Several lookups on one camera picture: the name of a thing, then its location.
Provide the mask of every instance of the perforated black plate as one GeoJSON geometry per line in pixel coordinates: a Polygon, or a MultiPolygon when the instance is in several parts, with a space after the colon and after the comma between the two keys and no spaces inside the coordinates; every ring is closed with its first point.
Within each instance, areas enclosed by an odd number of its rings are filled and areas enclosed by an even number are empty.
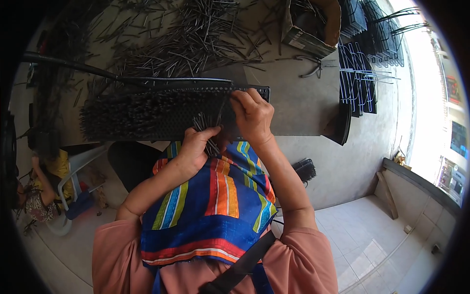
{"type": "Polygon", "coordinates": [[[221,123],[230,130],[229,140],[240,140],[235,113],[228,100],[234,90],[255,88],[269,102],[270,88],[253,85],[169,86],[168,89],[140,93],[102,95],[82,108],[81,128],[89,141],[178,141],[193,126],[193,117],[203,112],[217,120],[225,101],[221,123]]]}

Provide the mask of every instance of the forearm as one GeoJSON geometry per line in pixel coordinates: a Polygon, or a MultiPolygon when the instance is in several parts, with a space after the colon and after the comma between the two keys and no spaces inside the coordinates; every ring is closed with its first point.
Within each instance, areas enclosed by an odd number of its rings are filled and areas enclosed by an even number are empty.
{"type": "Polygon", "coordinates": [[[42,203],[45,206],[48,206],[55,199],[54,189],[52,188],[51,183],[47,179],[46,175],[42,172],[40,167],[34,167],[33,173],[36,173],[36,175],[38,176],[38,179],[41,181],[41,184],[42,184],[42,192],[41,192],[42,203]]]}
{"type": "Polygon", "coordinates": [[[277,145],[274,136],[262,146],[253,146],[269,176],[282,207],[284,225],[317,229],[304,184],[277,145]]]}
{"type": "Polygon", "coordinates": [[[181,185],[181,176],[176,168],[177,165],[177,161],[170,161],[155,176],[135,187],[118,209],[116,220],[137,221],[155,202],[181,185]]]}

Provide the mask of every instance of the black wire rack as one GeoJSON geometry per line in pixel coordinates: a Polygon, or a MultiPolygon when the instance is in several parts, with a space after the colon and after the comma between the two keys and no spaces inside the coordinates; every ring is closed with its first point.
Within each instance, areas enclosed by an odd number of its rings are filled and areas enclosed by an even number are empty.
{"type": "Polygon", "coordinates": [[[360,0],[344,0],[341,3],[341,34],[352,38],[367,31],[367,22],[360,0]]]}
{"type": "Polygon", "coordinates": [[[403,30],[394,18],[417,14],[416,8],[407,8],[385,15],[375,0],[361,1],[367,20],[367,31],[353,39],[358,42],[369,62],[377,67],[405,66],[403,57],[403,30]]]}
{"type": "Polygon", "coordinates": [[[338,45],[340,64],[340,102],[351,106],[352,116],[377,114],[376,82],[367,56],[359,43],[338,45]]]}

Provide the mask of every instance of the cardboard box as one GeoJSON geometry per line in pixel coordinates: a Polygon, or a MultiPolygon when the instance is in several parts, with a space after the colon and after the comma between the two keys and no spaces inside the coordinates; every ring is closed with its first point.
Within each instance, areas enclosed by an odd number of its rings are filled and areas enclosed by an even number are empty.
{"type": "Polygon", "coordinates": [[[290,14],[291,0],[287,0],[282,28],[282,42],[308,51],[321,59],[337,49],[341,28],[341,7],[337,0],[310,0],[310,2],[321,8],[327,17],[323,32],[325,41],[303,31],[292,23],[290,14]]]}

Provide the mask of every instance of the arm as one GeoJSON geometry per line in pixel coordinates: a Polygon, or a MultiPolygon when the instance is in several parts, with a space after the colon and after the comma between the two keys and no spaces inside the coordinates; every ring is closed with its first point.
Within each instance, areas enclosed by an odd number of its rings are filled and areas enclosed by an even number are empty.
{"type": "Polygon", "coordinates": [[[37,156],[32,157],[32,169],[33,174],[35,173],[42,184],[41,199],[42,203],[45,206],[48,206],[55,199],[55,192],[51,186],[51,183],[47,179],[46,175],[42,172],[41,167],[39,167],[39,158],[37,156]]]}
{"type": "Polygon", "coordinates": [[[286,230],[306,227],[318,230],[307,192],[295,170],[279,149],[269,128],[274,114],[271,104],[255,89],[235,91],[231,99],[242,136],[266,166],[282,206],[286,230]]]}
{"type": "Polygon", "coordinates": [[[210,127],[202,132],[189,128],[178,155],[155,176],[141,182],[124,200],[116,213],[116,221],[131,220],[140,224],[143,215],[156,201],[177,186],[195,176],[207,161],[204,149],[220,127],[210,127]]]}

